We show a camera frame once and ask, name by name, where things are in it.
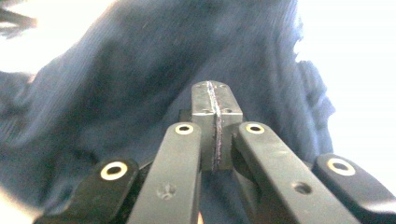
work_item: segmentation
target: navy blue fabric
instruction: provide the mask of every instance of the navy blue fabric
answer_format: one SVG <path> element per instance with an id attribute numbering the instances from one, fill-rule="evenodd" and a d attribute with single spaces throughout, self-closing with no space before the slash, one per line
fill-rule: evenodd
<path id="1" fill-rule="evenodd" d="M 1 184 L 54 210 L 97 162 L 155 155 L 204 80 L 228 84 L 246 117 L 301 159 L 332 152 L 326 88 L 312 63 L 295 62 L 296 6 L 120 0 L 32 83 L 0 73 Z M 205 222 L 246 222 L 224 176 L 204 175 Z"/>

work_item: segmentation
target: screw hole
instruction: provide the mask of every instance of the screw hole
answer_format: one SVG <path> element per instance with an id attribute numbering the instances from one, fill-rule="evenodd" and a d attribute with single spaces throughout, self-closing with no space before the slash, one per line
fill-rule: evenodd
<path id="1" fill-rule="evenodd" d="M 128 166 L 125 163 L 113 161 L 102 169 L 100 176 L 104 180 L 116 180 L 123 177 L 127 171 Z"/>
<path id="2" fill-rule="evenodd" d="M 338 159 L 338 158 L 331 158 L 327 161 L 327 166 L 329 169 L 334 171 L 339 175 L 354 175 L 356 174 L 355 168 L 349 162 Z"/>
<path id="3" fill-rule="evenodd" d="M 111 167 L 110 169 L 107 170 L 108 175 L 115 175 L 121 171 L 121 168 L 118 166 Z"/>
<path id="4" fill-rule="evenodd" d="M 260 124 L 249 123 L 247 125 L 247 131 L 250 133 L 260 134 L 264 133 L 264 128 Z"/>
<path id="5" fill-rule="evenodd" d="M 194 128 L 190 124 L 180 124 L 176 127 L 176 133 L 178 134 L 190 134 L 194 131 Z"/>
<path id="6" fill-rule="evenodd" d="M 294 183 L 293 187 L 297 192 L 304 194 L 304 195 L 312 193 L 312 188 L 309 187 L 309 185 L 302 183 L 302 182 Z"/>

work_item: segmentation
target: cloth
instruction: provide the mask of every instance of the cloth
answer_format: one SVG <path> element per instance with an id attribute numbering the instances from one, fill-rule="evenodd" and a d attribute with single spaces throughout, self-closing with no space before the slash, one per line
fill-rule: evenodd
<path id="1" fill-rule="evenodd" d="M 295 61 L 301 38 L 295 0 L 120 0 L 33 82 L 0 73 L 1 184 L 59 210 L 97 162 L 155 155 L 204 80 L 312 162 L 332 152 L 334 109 L 314 65 Z M 204 174 L 205 223 L 247 222 L 229 176 Z"/>

